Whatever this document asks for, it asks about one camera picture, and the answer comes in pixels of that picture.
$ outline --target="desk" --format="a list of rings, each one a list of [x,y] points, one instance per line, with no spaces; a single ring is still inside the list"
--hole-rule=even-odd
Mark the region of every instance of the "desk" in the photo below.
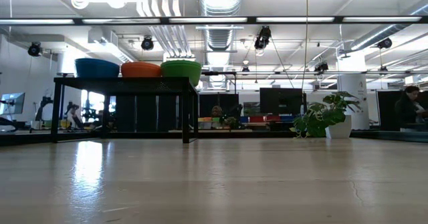
[[[104,95],[104,112],[102,123],[102,138],[106,137],[108,106],[111,96],[181,96],[183,100],[181,122],[183,128],[183,143],[190,142],[189,104],[193,99],[193,136],[198,134],[199,95],[189,82],[189,78],[55,78],[55,96],[53,99],[53,114],[51,139],[58,141],[58,122],[62,86],[87,90]]]

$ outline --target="potted plant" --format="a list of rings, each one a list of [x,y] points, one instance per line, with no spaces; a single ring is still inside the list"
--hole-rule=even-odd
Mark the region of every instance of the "potted plant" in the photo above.
[[[351,116],[345,115],[347,108],[354,112],[352,106],[360,109],[357,101],[345,98],[356,98],[348,92],[336,92],[327,95],[323,103],[311,103],[303,116],[294,119],[292,132],[298,137],[348,138],[351,131]]]

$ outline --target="wooden floor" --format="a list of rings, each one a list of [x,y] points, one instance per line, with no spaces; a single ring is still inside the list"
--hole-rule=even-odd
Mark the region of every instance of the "wooden floor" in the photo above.
[[[111,140],[0,148],[0,223],[427,223],[428,146]]]

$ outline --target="computer monitor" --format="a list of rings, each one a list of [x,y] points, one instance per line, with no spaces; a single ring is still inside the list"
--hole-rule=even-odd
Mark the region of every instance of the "computer monitor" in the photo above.
[[[260,111],[265,114],[300,114],[302,89],[260,88]]]
[[[25,93],[4,94],[1,96],[0,114],[22,114]]]

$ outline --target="white pot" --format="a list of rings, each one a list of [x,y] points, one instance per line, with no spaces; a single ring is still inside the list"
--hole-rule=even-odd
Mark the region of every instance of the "white pot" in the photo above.
[[[352,116],[347,115],[343,123],[326,128],[327,138],[349,138],[352,130]]]

